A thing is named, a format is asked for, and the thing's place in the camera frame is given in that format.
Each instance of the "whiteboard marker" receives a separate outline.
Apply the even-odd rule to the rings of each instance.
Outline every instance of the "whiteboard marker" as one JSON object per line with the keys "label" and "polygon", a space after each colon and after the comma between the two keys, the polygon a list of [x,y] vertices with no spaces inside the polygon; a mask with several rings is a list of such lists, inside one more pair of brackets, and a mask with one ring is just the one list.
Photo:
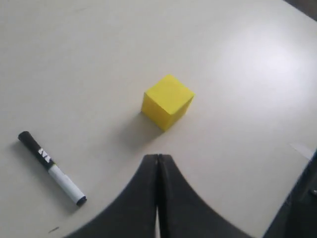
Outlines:
{"label": "whiteboard marker", "polygon": [[87,201],[87,198],[82,191],[59,169],[51,157],[41,146],[39,146],[28,131],[24,131],[19,134],[18,139],[32,152],[32,154],[77,206],[81,206]]}

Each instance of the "white marker barrel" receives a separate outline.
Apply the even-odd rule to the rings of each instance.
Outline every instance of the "white marker barrel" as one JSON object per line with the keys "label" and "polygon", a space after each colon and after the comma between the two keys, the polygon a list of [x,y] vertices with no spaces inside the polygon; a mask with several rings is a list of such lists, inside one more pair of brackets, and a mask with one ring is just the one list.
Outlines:
{"label": "white marker barrel", "polygon": [[18,139],[32,152],[32,154],[77,206],[81,206],[87,201],[83,192],[59,169],[51,157],[36,142],[28,131],[24,131],[19,134]]}

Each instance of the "black marker cap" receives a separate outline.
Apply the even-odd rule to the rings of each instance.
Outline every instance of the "black marker cap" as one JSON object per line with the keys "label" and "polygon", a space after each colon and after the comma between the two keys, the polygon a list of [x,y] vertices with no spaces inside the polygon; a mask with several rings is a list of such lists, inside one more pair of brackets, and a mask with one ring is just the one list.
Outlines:
{"label": "black marker cap", "polygon": [[36,142],[36,140],[28,131],[24,131],[19,134],[18,139],[29,149],[29,151],[37,158],[37,160],[44,166],[46,170],[49,170],[55,164],[52,159],[47,162],[45,160],[45,156],[43,157],[43,154],[40,154],[39,150],[41,150],[42,147]]}

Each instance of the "cube face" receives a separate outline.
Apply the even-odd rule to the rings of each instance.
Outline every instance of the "cube face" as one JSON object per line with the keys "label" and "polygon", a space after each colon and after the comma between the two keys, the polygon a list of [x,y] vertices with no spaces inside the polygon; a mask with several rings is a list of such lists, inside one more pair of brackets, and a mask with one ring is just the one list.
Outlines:
{"label": "cube face", "polygon": [[146,94],[169,114],[176,113],[195,95],[172,75],[161,79]]}
{"label": "cube face", "polygon": [[186,113],[194,95],[168,75],[145,92],[142,112],[165,131]]}

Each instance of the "yellow cube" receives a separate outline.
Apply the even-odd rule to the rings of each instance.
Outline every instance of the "yellow cube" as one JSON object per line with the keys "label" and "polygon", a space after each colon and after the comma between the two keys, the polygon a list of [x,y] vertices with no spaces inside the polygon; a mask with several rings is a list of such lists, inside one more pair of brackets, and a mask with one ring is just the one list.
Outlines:
{"label": "yellow cube", "polygon": [[186,113],[194,96],[174,76],[167,75],[144,93],[141,111],[166,131]]}

